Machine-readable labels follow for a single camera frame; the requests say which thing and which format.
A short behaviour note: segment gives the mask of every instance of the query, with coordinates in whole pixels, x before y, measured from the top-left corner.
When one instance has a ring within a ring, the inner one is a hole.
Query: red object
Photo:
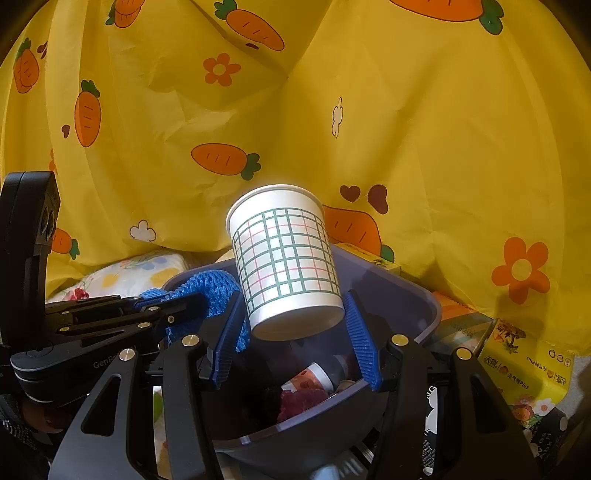
[[[66,300],[82,300],[82,299],[89,299],[90,295],[86,290],[83,288],[75,288],[74,291],[71,291]]]
[[[281,392],[281,411],[277,417],[277,423],[295,417],[328,397],[328,393],[319,388],[304,388],[295,392],[284,390]]]

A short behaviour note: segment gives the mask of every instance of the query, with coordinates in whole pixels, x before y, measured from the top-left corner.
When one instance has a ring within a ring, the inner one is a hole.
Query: brown heart
[[[369,189],[368,202],[375,208],[376,212],[385,215],[388,213],[388,202],[386,201],[386,195],[388,190],[384,185],[374,185]]]
[[[353,203],[361,195],[361,189],[357,185],[348,187],[347,185],[340,186],[340,195],[348,202]]]

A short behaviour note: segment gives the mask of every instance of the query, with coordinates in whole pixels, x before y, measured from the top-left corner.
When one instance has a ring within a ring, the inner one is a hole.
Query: cup rim
[[[238,200],[236,200],[234,202],[234,205],[232,205],[230,207],[230,210],[228,211],[228,215],[226,215],[226,233],[228,234],[228,236],[231,238],[232,234],[230,233],[230,218],[232,217],[232,215],[234,214],[234,212],[236,211],[236,209],[243,204],[245,201],[247,201],[249,198],[254,197],[255,195],[258,195],[259,193],[262,192],[267,192],[269,190],[291,190],[292,192],[297,192],[297,193],[301,193],[303,195],[306,195],[308,198],[310,198],[311,200],[313,200],[317,205],[318,208],[320,209],[320,212],[322,213],[322,217],[324,220],[324,209],[322,206],[322,202],[312,193],[309,192],[308,190],[302,188],[302,187],[298,187],[296,185],[289,185],[286,183],[277,183],[277,184],[273,184],[273,185],[265,185],[262,187],[258,187],[257,189],[251,190],[248,193],[245,193],[244,195],[242,195]]]

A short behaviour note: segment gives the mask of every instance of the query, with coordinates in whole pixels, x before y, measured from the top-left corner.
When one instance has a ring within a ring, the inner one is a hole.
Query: yellow box
[[[355,245],[346,243],[336,245],[338,247],[341,247],[343,250],[347,250],[347,252],[349,252],[350,254],[357,255],[359,258],[363,258],[364,260],[367,260],[368,262],[371,262],[374,265],[389,271],[390,273],[400,275],[400,265],[391,262],[390,260],[386,260],[382,257],[377,257],[376,255],[371,254],[363,250],[362,248],[356,247]]]
[[[564,398],[573,370],[573,355],[501,320],[478,360],[525,428]]]

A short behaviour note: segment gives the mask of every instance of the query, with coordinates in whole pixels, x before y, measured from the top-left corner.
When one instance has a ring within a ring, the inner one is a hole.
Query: cardboard box
[[[566,395],[574,358],[500,320],[478,360],[513,416],[530,429]]]
[[[478,355],[495,326],[495,319],[472,310],[434,291],[441,304],[441,323],[425,343],[432,352],[450,355],[456,348],[468,348]]]
[[[363,258],[364,260],[367,260],[368,262],[373,263],[374,265],[377,265],[378,267],[383,268],[390,273],[400,275],[400,265],[397,265],[394,262],[386,260],[382,257],[377,257],[376,255],[366,252],[362,248],[356,247],[355,245],[345,243],[336,245],[337,247],[341,247],[343,250],[347,250],[347,252],[350,254],[357,255],[359,258]]]

